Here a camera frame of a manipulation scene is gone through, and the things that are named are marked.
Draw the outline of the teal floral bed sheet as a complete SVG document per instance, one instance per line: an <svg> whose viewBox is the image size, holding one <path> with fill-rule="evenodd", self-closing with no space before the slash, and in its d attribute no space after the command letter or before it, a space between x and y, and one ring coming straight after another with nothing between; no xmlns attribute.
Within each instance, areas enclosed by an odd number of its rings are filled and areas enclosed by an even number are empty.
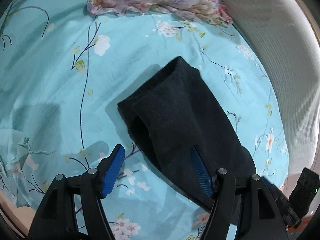
<svg viewBox="0 0 320 240"><path fill-rule="evenodd" d="M122 144L124 172L102 201L116 239L199 239L206 212L156 172L117 110L177 56L200 71L257 173L282 187L289 154L276 96L232 25L94 17L86 2L13 0L1 18L1 189L16 207L36 210L57 174L82 174Z"/></svg>

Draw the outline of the black pants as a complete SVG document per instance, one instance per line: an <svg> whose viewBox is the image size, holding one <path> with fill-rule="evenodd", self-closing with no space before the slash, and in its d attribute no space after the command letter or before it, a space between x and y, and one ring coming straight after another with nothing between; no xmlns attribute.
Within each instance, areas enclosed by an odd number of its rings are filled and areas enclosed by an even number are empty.
<svg viewBox="0 0 320 240"><path fill-rule="evenodd" d="M131 138L149 161L193 202L210 211L191 164L197 146L210 172L223 167L236 177L256 172L227 115L200 76L182 57L118 103Z"/></svg>

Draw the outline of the white striped headboard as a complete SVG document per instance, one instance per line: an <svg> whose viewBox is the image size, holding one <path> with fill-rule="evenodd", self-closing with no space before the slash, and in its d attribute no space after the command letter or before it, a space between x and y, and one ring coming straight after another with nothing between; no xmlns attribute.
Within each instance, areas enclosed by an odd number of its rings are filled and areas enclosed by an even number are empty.
<svg viewBox="0 0 320 240"><path fill-rule="evenodd" d="M272 83L289 174L311 167L319 136L319 32L302 0L223 0Z"/></svg>

